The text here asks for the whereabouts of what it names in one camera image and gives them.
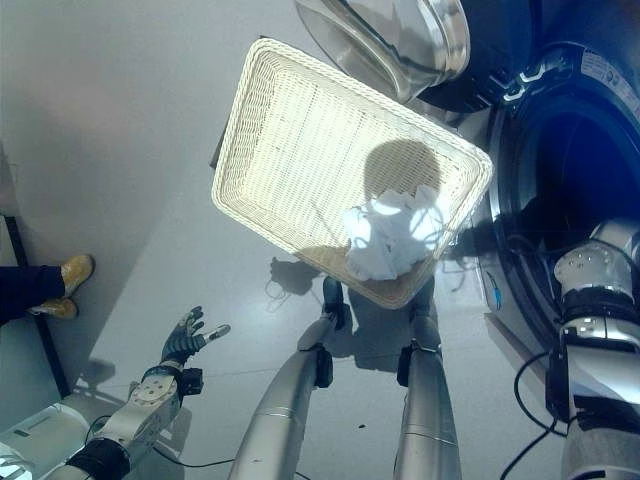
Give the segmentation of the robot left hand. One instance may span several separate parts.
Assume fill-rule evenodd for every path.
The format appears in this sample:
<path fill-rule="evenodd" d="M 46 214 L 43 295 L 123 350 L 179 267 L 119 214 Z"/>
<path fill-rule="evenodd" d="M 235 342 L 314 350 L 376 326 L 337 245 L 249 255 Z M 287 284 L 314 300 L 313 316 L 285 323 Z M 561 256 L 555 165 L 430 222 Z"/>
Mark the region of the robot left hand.
<path fill-rule="evenodd" d="M 161 362 L 173 362 L 184 366 L 188 359 L 231 331 L 231 326 L 222 324 L 208 332 L 201 332 L 205 322 L 201 306 L 193 307 L 176 324 L 164 343 Z"/>

